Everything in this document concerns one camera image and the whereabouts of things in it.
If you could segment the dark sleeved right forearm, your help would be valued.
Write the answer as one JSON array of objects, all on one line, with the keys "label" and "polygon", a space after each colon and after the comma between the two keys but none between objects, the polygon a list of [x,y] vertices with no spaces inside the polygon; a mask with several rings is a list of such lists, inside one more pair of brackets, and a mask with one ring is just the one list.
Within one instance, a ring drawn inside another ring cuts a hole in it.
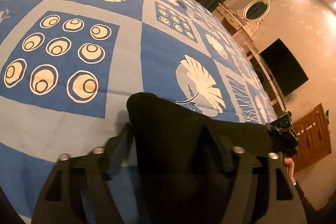
[{"label": "dark sleeved right forearm", "polygon": [[299,182],[295,181],[293,183],[295,189],[298,192],[299,198],[301,200],[305,216],[306,216],[306,221],[308,224],[318,224],[321,223],[319,214],[315,210],[315,208],[312,206],[312,204],[309,202],[309,200],[305,197],[305,194],[303,190],[301,189]]}]

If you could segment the person's right hand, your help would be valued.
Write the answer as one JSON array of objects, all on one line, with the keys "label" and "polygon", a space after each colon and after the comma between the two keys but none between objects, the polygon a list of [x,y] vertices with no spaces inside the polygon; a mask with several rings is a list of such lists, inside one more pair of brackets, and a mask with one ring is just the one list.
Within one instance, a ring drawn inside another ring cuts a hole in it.
[{"label": "person's right hand", "polygon": [[294,178],[294,161],[291,157],[285,157],[283,159],[284,165],[287,167],[288,176],[293,184],[295,184]]}]

